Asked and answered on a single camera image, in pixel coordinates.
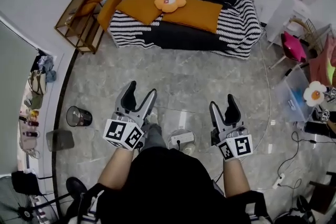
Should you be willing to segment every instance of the power strip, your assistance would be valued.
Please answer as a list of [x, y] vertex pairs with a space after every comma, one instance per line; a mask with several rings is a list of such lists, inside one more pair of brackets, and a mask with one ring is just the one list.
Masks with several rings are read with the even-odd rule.
[[180, 140], [180, 144], [188, 143], [194, 141], [194, 134], [192, 132], [172, 136], [172, 144], [177, 145], [177, 140]]
[[279, 187], [278, 184], [281, 184], [281, 182], [284, 180], [285, 174], [282, 173], [280, 177], [277, 178], [277, 181], [275, 181], [274, 185], [272, 186], [273, 189], [277, 189]]

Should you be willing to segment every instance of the black and white marker cube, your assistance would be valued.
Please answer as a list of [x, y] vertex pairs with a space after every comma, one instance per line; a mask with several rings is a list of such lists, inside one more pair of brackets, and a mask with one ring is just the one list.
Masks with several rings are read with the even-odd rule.
[[331, 88], [330, 98], [336, 98], [336, 88], [334, 87]]
[[226, 138], [217, 146], [226, 162], [253, 154], [252, 136], [250, 134]]
[[107, 120], [103, 138], [115, 147], [131, 151], [143, 134], [135, 122]]
[[330, 117], [329, 110], [328, 109], [324, 110], [322, 112], [322, 121], [325, 121], [325, 122], [328, 121], [329, 117]]

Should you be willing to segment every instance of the wooden side table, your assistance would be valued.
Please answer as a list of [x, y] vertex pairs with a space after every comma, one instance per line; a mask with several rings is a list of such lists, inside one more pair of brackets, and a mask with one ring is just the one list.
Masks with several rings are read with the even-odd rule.
[[88, 15], [78, 17], [77, 13], [84, 3], [85, 0], [71, 0], [54, 28], [82, 54], [95, 54], [104, 33], [97, 21], [102, 5], [99, 3]]

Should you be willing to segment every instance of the marble floor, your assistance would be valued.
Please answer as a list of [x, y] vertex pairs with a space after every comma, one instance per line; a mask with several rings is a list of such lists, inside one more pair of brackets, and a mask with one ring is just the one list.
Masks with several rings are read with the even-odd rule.
[[[243, 161], [243, 167], [251, 188], [264, 193], [272, 218], [288, 210], [292, 203], [292, 190], [288, 187], [274, 190], [272, 185], [279, 165], [297, 150], [297, 143], [291, 139], [296, 128], [281, 114], [273, 88], [295, 63], [285, 60], [275, 69], [268, 70], [270, 109], [260, 48], [264, 52], [266, 66], [281, 57], [281, 49], [275, 45], [266, 50], [267, 45], [263, 38], [260, 47], [258, 44], [253, 47], [249, 60], [243, 61], [207, 51], [117, 49], [112, 39], [104, 35], [96, 55], [78, 56], [67, 86], [60, 128], [72, 131], [75, 147], [57, 152], [59, 194], [66, 193], [65, 182], [70, 176], [78, 177], [88, 188], [97, 182], [114, 151], [113, 146], [102, 139], [106, 119], [111, 117], [120, 89], [129, 81], [136, 80], [135, 97], [138, 103], [148, 91], [157, 89], [155, 106], [164, 139], [167, 140], [169, 134], [182, 127], [193, 131], [196, 135], [193, 156], [215, 179], [222, 172], [222, 157], [217, 148], [210, 148], [213, 127], [209, 103], [215, 101], [224, 113], [226, 96], [231, 93], [237, 97], [245, 110], [254, 148], [265, 133], [271, 112], [272, 125], [269, 125], [255, 153]], [[71, 105], [90, 111], [93, 123], [89, 127], [69, 127], [65, 114]], [[313, 135], [298, 133], [300, 137], [313, 138]], [[328, 141], [329, 138], [318, 137], [318, 140]], [[301, 142], [296, 158], [281, 169], [286, 174], [282, 184], [293, 186], [301, 178], [302, 184], [296, 189], [295, 196], [309, 195], [312, 191], [308, 186], [310, 180], [323, 182], [328, 169], [335, 171], [332, 160], [336, 154], [333, 149], [334, 144], [317, 144], [313, 148], [312, 144]], [[223, 188], [222, 178], [218, 184]], [[62, 209], [65, 210], [69, 204], [62, 204]]]

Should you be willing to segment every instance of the bag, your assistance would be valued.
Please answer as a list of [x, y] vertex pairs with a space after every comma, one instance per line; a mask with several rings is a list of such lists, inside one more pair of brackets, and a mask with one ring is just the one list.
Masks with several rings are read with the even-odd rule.
[[46, 74], [41, 71], [34, 70], [30, 73], [28, 78], [29, 86], [31, 90], [36, 94], [45, 94], [46, 93]]
[[37, 94], [36, 92], [32, 92], [31, 94], [33, 97], [31, 99], [26, 99], [24, 104], [32, 110], [40, 109], [43, 102], [43, 95]]

